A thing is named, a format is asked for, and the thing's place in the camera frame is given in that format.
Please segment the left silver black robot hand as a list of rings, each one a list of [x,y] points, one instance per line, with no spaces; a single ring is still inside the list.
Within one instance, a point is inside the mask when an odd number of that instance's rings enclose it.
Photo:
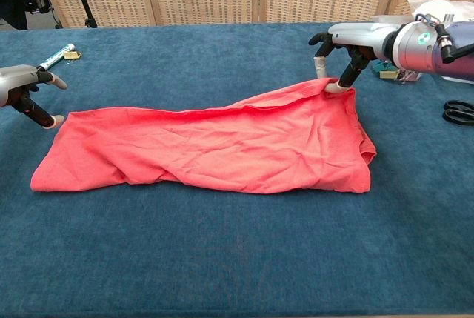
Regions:
[[[26,64],[0,68],[0,107],[11,106],[45,129],[59,127],[64,117],[50,115],[30,98],[30,92],[37,84],[67,89],[66,82],[42,68]]]

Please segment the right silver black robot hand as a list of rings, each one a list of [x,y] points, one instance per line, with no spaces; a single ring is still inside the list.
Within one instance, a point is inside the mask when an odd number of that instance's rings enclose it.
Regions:
[[[385,45],[399,28],[399,25],[391,23],[343,22],[315,34],[308,44],[320,45],[314,55],[317,77],[327,77],[326,58],[333,50],[344,48],[350,56],[350,63],[342,75],[337,81],[328,83],[324,90],[328,93],[346,92],[372,60],[388,60],[389,57],[384,54]]]

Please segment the coral red t-shirt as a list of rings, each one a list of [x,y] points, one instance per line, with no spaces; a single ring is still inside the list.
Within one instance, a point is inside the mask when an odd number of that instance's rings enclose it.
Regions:
[[[376,148],[356,93],[313,79],[201,110],[106,107],[72,112],[33,173],[37,192],[180,182],[271,194],[365,193]]]

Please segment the frosted bag with red garment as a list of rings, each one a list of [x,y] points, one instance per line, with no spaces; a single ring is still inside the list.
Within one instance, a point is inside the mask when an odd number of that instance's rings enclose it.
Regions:
[[[372,18],[372,22],[382,24],[406,24],[413,20],[412,15],[377,15]]]

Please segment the clear jar of binder clips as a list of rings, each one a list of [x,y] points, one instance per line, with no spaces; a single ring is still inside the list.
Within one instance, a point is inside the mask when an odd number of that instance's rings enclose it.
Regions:
[[[380,79],[399,82],[415,82],[421,77],[421,74],[418,72],[398,69],[390,61],[382,60],[376,60],[372,63],[372,71]]]

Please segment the white marker pen black cap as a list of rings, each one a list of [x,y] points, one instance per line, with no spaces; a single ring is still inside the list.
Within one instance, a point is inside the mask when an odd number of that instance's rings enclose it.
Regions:
[[[64,58],[64,54],[67,52],[72,52],[76,50],[76,46],[74,44],[67,44],[62,49],[54,53],[44,62],[42,62],[39,66],[36,67],[37,70],[49,70],[52,66],[60,62]]]

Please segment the blue carpet table mat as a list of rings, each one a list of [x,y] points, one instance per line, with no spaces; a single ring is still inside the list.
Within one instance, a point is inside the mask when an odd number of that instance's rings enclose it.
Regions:
[[[51,113],[221,107],[312,79],[325,24],[0,31],[0,67],[81,52],[33,99]],[[35,193],[55,136],[0,108],[0,317],[474,314],[474,85],[364,71],[370,192],[273,196],[180,183]]]

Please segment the black-handled scissors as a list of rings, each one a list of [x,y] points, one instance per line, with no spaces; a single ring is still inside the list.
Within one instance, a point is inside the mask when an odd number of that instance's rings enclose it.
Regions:
[[[449,100],[444,103],[444,120],[457,125],[474,126],[474,104],[459,100]]]

